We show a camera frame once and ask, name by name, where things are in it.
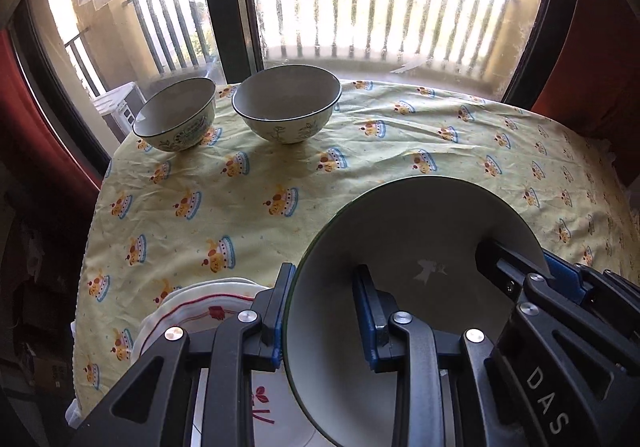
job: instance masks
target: large bowl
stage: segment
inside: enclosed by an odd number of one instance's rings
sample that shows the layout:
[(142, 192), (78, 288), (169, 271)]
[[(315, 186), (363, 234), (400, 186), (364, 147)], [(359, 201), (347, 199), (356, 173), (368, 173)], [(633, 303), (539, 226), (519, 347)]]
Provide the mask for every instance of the large bowl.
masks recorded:
[(513, 303), (476, 269), (492, 237), (548, 272), (540, 244), (508, 204), (463, 180), (411, 177), (346, 205), (310, 244), (284, 315), (284, 363), (309, 420), (340, 446), (388, 447), (396, 374), (364, 358), (351, 274), (369, 267), (377, 289), (433, 329), (478, 328), (496, 341)]
[(133, 132), (161, 151), (191, 148), (213, 122), (215, 93), (215, 82), (204, 77), (177, 82), (142, 106)]
[(259, 137), (294, 144), (324, 127), (341, 94), (342, 85), (331, 72), (291, 64), (249, 77), (234, 93), (232, 105)]

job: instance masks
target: screw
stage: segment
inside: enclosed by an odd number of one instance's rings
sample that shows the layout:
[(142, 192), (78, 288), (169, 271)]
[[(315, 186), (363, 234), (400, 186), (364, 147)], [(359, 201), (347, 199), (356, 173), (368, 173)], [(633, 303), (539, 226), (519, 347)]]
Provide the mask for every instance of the screw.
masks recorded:
[(182, 328), (178, 326), (173, 326), (172, 328), (169, 328), (164, 332), (164, 338), (168, 341), (177, 341), (178, 339), (182, 338), (183, 335), (184, 331), (182, 331)]
[(238, 314), (238, 320), (240, 322), (253, 322), (257, 318), (258, 318), (258, 314), (255, 313), (253, 310), (242, 310), (242, 312)]
[(398, 324), (409, 324), (413, 319), (413, 316), (409, 312), (396, 312), (394, 313), (394, 322)]
[(538, 315), (540, 313), (540, 310), (538, 309), (538, 307), (532, 302), (520, 303), (519, 308), (522, 313), (529, 316)]
[(481, 331), (476, 330), (475, 328), (467, 330), (465, 336), (466, 339), (471, 342), (479, 343), (484, 341), (484, 334)]

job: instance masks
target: tablecloth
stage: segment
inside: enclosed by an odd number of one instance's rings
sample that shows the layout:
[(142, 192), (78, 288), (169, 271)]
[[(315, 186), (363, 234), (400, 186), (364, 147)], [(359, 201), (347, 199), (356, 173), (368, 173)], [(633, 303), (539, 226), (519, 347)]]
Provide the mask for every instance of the tablecloth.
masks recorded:
[[(639, 235), (605, 150), (519, 108), (428, 87), (343, 82), (329, 123), (283, 146), (253, 134), (216, 90), (199, 146), (130, 134), (105, 176), (78, 292), (74, 385), (86, 416), (129, 367), (142, 319), (178, 287), (245, 277), (272, 286), (367, 190), (410, 175), (487, 188), (571, 262), (639, 282)], [(411, 203), (411, 200), (398, 200)], [(452, 210), (465, 210), (465, 200)], [(393, 207), (380, 207), (380, 211)]]

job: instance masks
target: red flower motif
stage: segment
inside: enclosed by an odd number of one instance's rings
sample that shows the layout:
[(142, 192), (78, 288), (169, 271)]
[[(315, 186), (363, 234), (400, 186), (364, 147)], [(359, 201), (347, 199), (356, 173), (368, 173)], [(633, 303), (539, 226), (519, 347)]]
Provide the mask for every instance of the red flower motif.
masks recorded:
[(255, 398), (260, 400), (262, 403), (267, 403), (269, 401), (267, 396), (264, 394), (264, 386), (263, 385), (261, 385), (260, 387), (258, 387), (258, 389), (255, 390)]
[(209, 306), (209, 315), (212, 319), (223, 321), (225, 319), (225, 310), (222, 306)]

